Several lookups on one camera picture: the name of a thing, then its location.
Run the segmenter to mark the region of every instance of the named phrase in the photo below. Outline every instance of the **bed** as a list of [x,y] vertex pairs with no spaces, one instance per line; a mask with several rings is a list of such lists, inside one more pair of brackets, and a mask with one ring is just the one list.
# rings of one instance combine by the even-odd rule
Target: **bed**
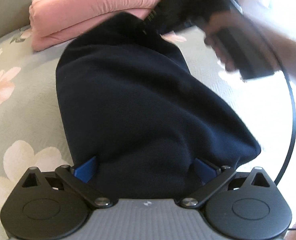
[[[0,0],[0,208],[30,166],[53,171],[72,165],[58,108],[57,62],[69,41],[33,52],[27,8],[31,0]],[[262,166],[275,178],[287,153],[291,107],[282,73],[244,83],[227,74],[203,33],[191,28],[169,37],[182,50],[192,75],[220,95],[242,118],[262,146],[254,161],[240,167]],[[296,146],[280,183],[296,221]],[[0,223],[0,240],[7,236]]]

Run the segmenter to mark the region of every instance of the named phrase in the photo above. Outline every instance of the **gray device base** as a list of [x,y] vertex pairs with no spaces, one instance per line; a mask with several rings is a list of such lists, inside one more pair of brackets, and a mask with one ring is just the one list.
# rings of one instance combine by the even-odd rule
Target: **gray device base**
[[230,238],[214,231],[198,210],[181,208],[173,199],[121,199],[111,208],[95,210],[82,228],[62,239],[225,240]]

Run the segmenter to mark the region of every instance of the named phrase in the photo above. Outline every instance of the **pink folded blanket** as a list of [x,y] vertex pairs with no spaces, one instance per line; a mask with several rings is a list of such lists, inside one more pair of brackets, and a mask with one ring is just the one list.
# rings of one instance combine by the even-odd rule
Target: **pink folded blanket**
[[151,9],[159,0],[32,0],[29,8],[32,36],[35,41],[64,29],[96,23],[98,16],[132,8]]
[[[138,18],[144,19],[150,13],[151,9],[138,8],[128,9],[125,11],[137,16]],[[45,37],[40,37],[32,32],[32,48],[34,51],[41,51],[53,45],[73,39],[119,12],[120,11],[110,12],[93,17]]]

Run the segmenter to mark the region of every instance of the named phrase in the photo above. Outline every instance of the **black circular pad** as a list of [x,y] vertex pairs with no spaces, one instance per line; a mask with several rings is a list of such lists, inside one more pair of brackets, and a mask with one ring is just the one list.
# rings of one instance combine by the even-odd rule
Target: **black circular pad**
[[250,186],[214,195],[206,204],[205,217],[229,238],[263,240],[287,230],[291,210],[277,188]]
[[86,204],[76,195],[29,187],[25,195],[9,196],[0,212],[8,236],[27,240],[61,239],[78,230],[88,216]]
[[267,216],[270,209],[264,201],[254,198],[243,198],[237,200],[232,205],[232,211],[240,218],[246,220],[258,220]]

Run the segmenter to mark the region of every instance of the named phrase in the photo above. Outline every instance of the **navy blue fabric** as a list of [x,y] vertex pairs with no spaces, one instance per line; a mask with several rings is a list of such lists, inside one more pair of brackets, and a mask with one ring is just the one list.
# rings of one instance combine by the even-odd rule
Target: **navy blue fabric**
[[174,44],[120,13],[72,41],[56,70],[75,165],[93,156],[89,183],[118,198],[174,198],[201,182],[196,157],[234,168],[260,147],[237,114],[189,72]]

